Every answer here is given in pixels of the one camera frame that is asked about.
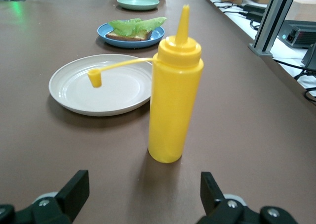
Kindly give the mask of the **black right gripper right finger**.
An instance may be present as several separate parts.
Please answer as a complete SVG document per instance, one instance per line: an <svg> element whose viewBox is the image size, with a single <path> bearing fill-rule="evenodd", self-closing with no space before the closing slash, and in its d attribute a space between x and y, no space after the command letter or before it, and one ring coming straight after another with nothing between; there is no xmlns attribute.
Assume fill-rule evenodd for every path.
<svg viewBox="0 0 316 224"><path fill-rule="evenodd" d="M200 198L206 215L201 224L295 224L297 221L284 209L264 206L251 210L238 196L224 195L210 172L200 176Z"/></svg>

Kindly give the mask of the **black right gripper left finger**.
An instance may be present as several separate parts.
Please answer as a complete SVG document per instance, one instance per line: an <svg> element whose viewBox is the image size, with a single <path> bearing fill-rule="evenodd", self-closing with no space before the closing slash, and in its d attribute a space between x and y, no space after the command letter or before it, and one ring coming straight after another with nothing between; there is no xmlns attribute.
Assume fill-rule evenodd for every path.
<svg viewBox="0 0 316 224"><path fill-rule="evenodd" d="M27 208L16 211L1 204L2 224L72 224L89 197L89 175L79 170L58 192L39 196Z"/></svg>

